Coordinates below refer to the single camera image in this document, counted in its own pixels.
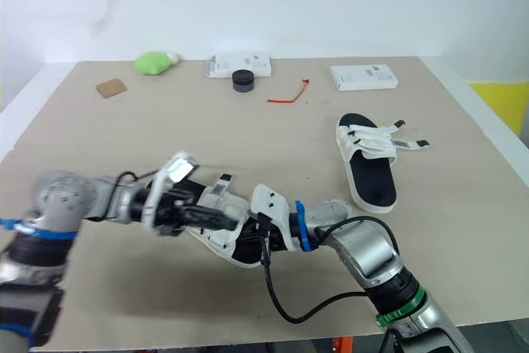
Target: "velcro strap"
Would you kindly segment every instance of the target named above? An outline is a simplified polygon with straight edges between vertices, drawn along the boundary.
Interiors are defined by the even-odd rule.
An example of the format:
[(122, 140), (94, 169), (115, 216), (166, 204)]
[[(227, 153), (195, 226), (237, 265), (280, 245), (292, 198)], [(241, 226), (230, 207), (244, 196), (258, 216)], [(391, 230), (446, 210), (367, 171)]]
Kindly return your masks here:
[(350, 125), (348, 126), (347, 135), (350, 142), (356, 149), (361, 149), (366, 159), (383, 159), (388, 158), (392, 164), (397, 159), (396, 148), (406, 150), (419, 150), (430, 146), (428, 141), (396, 141), (391, 135), (406, 126), (404, 120), (395, 122), (388, 127), (367, 127)]

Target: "green ring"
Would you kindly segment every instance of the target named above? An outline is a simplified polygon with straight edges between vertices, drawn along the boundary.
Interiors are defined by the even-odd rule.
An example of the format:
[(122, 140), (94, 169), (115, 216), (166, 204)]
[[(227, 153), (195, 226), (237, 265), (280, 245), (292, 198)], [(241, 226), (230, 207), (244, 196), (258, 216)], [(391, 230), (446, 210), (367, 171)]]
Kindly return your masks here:
[(404, 306), (400, 307), (397, 310), (393, 310), (392, 312), (386, 313), (386, 314), (379, 314), (377, 315), (377, 324), (381, 327), (387, 327), (390, 322), (393, 320), (396, 320), (397, 318), (404, 317), (407, 314), (413, 312), (417, 306), (419, 306), (422, 302), (422, 299), (424, 298), (424, 295), (426, 294), (426, 291), (424, 288), (419, 284), (419, 288), (415, 295), (413, 295), (413, 298), (406, 303)]

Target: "red cable tie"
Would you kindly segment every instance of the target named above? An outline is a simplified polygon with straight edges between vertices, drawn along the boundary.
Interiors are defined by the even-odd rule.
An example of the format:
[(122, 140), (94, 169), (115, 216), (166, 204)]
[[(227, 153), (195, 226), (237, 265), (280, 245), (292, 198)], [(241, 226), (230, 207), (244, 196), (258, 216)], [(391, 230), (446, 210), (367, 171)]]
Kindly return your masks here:
[(302, 87), (301, 91), (298, 93), (298, 95), (296, 97), (294, 97), (294, 99), (267, 99), (266, 102), (268, 102), (268, 103), (295, 103), (296, 100), (299, 97), (301, 97), (301, 94), (303, 94), (303, 91), (305, 91), (305, 88), (307, 88), (308, 83), (310, 82), (310, 80), (305, 78), (305, 79), (302, 79), (302, 82), (303, 82), (303, 87)]

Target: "slide sandal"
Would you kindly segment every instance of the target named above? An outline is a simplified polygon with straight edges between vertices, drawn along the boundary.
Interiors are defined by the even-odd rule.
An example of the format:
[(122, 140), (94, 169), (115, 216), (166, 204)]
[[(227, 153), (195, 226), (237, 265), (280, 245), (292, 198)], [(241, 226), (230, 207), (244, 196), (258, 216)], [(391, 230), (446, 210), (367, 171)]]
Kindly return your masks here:
[(428, 141), (396, 141), (391, 135), (406, 123), (377, 127), (370, 119), (347, 113), (336, 127), (336, 142), (346, 166), (347, 181), (355, 204), (367, 212), (383, 214), (395, 206), (397, 192), (390, 166), (397, 159), (396, 148), (418, 150)]

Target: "green sponge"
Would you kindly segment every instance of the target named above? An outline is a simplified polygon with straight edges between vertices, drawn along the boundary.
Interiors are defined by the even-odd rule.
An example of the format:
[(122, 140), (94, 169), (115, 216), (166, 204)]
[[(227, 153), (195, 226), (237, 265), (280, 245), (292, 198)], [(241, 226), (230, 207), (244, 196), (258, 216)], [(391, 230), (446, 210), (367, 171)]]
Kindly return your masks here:
[(178, 62), (179, 56), (174, 51), (149, 51), (136, 59), (134, 67), (141, 74), (161, 74)]

